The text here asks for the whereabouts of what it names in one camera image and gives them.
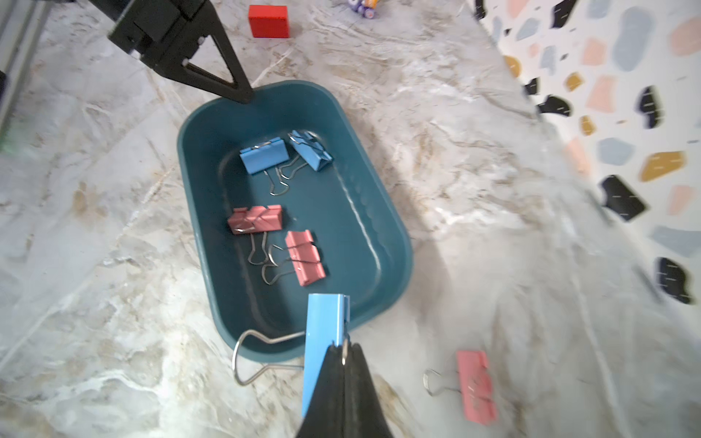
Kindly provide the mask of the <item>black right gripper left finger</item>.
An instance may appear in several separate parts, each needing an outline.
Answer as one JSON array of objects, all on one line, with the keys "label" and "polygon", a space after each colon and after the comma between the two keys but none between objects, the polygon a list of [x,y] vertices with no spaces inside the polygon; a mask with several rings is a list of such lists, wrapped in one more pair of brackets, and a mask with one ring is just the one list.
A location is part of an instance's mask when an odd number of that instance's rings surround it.
[{"label": "black right gripper left finger", "polygon": [[330,346],[297,437],[343,437],[345,370],[342,348]]}]

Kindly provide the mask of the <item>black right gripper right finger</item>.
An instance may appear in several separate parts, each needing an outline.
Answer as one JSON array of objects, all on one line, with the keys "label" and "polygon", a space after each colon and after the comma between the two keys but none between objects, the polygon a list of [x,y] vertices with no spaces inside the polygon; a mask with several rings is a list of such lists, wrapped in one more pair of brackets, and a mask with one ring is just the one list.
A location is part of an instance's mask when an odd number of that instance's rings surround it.
[{"label": "black right gripper right finger", "polygon": [[344,436],[392,438],[359,344],[350,345],[344,372]]}]

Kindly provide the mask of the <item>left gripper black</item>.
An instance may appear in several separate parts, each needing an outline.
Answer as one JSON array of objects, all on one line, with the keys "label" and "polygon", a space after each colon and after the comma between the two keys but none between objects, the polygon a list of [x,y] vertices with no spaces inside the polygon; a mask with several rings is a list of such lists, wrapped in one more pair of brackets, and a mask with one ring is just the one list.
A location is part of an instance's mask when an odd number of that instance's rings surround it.
[{"label": "left gripper black", "polygon": [[203,0],[91,0],[113,23],[109,40],[125,53],[158,60],[158,73],[247,104],[254,91],[215,7]]}]

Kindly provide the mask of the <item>teal plastic storage box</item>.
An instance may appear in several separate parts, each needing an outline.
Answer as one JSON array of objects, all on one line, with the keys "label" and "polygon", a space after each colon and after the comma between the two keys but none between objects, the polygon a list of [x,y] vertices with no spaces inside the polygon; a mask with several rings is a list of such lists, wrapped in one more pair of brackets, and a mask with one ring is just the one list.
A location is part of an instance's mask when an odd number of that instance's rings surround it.
[{"label": "teal plastic storage box", "polygon": [[[309,131],[333,161],[318,172],[299,170],[288,193],[269,194],[264,173],[250,175],[239,152],[288,133]],[[390,308],[405,291],[413,252],[396,212],[341,105],[320,85],[292,80],[256,90],[252,102],[212,100],[196,109],[178,136],[183,174],[204,284],[217,332],[235,348],[246,330],[269,338],[301,332],[310,294],[350,297],[349,328]],[[233,235],[235,208],[281,205],[283,228],[268,245],[283,246],[289,231],[310,230],[326,277],[301,287],[294,274],[266,285],[262,266],[248,263],[248,235]],[[304,341],[268,345],[249,337],[240,353],[258,362],[303,354]]]}]

